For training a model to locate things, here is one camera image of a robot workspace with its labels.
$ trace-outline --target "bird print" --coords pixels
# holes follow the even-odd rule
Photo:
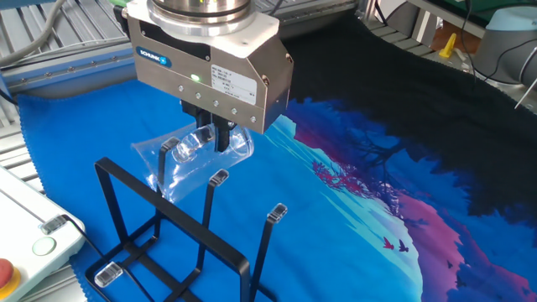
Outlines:
[[[395,248],[394,245],[392,243],[390,243],[386,237],[384,238],[384,246],[383,247],[384,248],[389,248],[389,249],[394,249]]]
[[[399,239],[399,251],[400,252],[409,252],[409,248],[406,247],[401,239]]]
[[[461,280],[461,277],[459,277],[459,275],[456,276],[456,281],[455,281],[455,283],[456,283],[457,288],[460,288],[460,287],[463,287],[463,286],[465,286],[465,287],[467,286],[466,282],[462,281],[462,280]]]

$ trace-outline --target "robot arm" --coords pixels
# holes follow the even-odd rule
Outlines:
[[[198,128],[213,123],[216,151],[236,125],[264,133],[285,111],[293,60],[250,0],[133,0],[121,15],[138,79],[180,98]]]

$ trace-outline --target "white control box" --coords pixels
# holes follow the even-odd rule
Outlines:
[[[67,222],[45,235],[40,227],[58,215],[69,216],[84,230],[81,221],[0,167],[0,259],[17,272],[17,282],[0,288],[0,301],[16,302],[41,280],[78,253],[84,237]]]

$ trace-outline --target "blue work mat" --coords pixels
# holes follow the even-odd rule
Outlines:
[[[261,278],[281,301],[535,302],[537,169],[524,161],[537,154],[527,130],[535,117],[513,112],[480,81],[472,87],[469,75],[386,44],[355,18],[314,37],[287,43],[294,100],[265,135],[253,135],[253,156],[216,189],[211,230],[252,263],[267,213],[279,202],[289,207]],[[347,61],[318,60],[312,49]],[[177,99],[136,81],[19,102],[47,196],[83,220],[103,251],[118,239],[93,163],[107,156],[142,180],[131,143],[193,121]],[[152,208],[114,184],[132,231]],[[178,204],[198,221],[204,191]],[[182,279],[196,252],[165,225],[150,255]],[[95,260],[85,246],[71,261],[90,301],[101,300],[83,278]],[[132,269],[155,301],[169,294],[141,265]],[[208,257],[191,290],[204,301],[237,301],[238,277]],[[126,276],[105,293],[146,300]]]
[[[0,9],[21,8],[28,5],[51,3],[54,0],[0,0]]]

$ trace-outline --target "transparent plastic packaging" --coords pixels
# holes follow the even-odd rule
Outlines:
[[[164,182],[159,185],[159,153],[164,143],[171,150],[166,154]],[[149,168],[144,176],[149,186],[156,190],[159,185],[163,197],[175,203],[207,183],[220,169],[229,169],[253,154],[250,132],[240,126],[230,131],[229,147],[224,152],[216,152],[215,144],[214,125],[196,128],[192,123],[159,138],[135,143],[133,148]]]

